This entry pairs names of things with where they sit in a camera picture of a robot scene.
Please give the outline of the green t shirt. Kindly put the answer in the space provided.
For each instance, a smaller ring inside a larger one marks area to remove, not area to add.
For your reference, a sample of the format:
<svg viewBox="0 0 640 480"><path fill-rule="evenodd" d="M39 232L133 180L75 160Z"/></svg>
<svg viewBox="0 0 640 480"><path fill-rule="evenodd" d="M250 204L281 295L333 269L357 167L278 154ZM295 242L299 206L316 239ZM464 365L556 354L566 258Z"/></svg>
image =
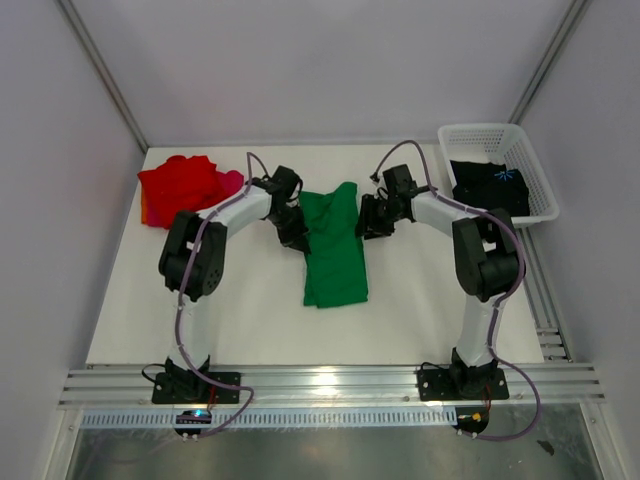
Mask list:
<svg viewBox="0 0 640 480"><path fill-rule="evenodd" d="M309 230L303 305L318 309L365 303L369 288L363 242L355 234L358 187L341 183L333 192L303 192L300 206Z"/></svg>

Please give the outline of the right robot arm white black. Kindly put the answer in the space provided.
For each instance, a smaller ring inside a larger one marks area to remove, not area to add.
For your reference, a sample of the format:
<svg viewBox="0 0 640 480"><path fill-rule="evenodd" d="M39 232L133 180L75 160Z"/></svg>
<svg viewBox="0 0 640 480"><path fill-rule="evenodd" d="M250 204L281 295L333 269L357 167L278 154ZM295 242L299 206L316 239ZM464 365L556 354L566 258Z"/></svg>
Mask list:
<svg viewBox="0 0 640 480"><path fill-rule="evenodd" d="M495 343L504 306L526 272L508 212L480 210L418 186L405 165L384 171L383 179L377 193L361 199L357 236L389 237L401 220L444 233L452 240L456 279L466 295L462 331L449 364L425 362L418 368L421 400L508 398Z"/></svg>

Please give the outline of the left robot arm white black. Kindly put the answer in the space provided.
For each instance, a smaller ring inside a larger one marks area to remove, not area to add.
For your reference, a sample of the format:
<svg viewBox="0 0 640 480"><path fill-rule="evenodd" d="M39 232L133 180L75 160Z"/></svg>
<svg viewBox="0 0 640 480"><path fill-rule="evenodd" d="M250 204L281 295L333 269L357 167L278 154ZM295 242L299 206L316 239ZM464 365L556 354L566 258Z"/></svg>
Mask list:
<svg viewBox="0 0 640 480"><path fill-rule="evenodd" d="M198 301L221 283L227 241L256 221L268 220L285 248L309 254L308 228L298 203L303 181L294 170L279 166L271 176L252 178L235 196L199 212L178 213L169 229L159 261L165 286L177 294L174 345L156 390L190 402L203 399L210 385L210 354L198 342L205 321L185 329L183 321Z"/></svg>

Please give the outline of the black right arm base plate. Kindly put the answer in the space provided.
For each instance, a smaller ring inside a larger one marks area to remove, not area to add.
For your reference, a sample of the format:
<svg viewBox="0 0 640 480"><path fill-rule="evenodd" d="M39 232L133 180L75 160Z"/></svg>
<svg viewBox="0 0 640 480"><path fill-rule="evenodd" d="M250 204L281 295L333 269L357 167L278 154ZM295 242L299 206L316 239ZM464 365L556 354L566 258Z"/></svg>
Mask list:
<svg viewBox="0 0 640 480"><path fill-rule="evenodd" d="M452 363L447 367L424 362L416 371L422 401L507 400L505 373L493 361L479 367Z"/></svg>

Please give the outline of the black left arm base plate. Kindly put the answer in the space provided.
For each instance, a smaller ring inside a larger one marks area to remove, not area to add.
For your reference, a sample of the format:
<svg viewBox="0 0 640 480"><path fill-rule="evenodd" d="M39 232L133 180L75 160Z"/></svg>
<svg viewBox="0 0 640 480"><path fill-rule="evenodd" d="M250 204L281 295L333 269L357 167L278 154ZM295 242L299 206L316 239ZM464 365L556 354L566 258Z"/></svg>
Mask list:
<svg viewBox="0 0 640 480"><path fill-rule="evenodd" d="M205 382L192 372L170 375L161 372L156 376L151 403L168 404L230 404L239 403L238 390L221 388Z"/></svg>

